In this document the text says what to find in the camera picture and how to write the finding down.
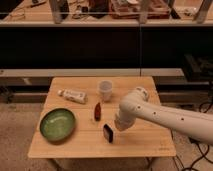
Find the white ribbed gripper body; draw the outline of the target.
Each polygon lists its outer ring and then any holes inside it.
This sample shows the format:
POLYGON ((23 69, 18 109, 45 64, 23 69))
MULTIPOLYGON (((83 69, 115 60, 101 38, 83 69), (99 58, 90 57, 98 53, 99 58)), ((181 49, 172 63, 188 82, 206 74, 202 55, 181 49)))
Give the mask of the white ribbed gripper body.
POLYGON ((116 115, 114 124, 119 131, 125 131, 134 125, 134 120, 129 117, 116 115))

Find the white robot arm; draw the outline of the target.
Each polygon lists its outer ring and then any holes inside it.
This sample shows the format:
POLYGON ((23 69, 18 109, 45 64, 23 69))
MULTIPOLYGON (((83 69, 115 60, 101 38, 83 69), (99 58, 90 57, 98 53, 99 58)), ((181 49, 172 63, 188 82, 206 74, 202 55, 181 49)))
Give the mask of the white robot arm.
POLYGON ((148 99, 149 94, 143 87, 136 87, 125 95, 115 115, 116 128, 124 131, 139 118, 213 146, 213 115, 155 105, 148 99))

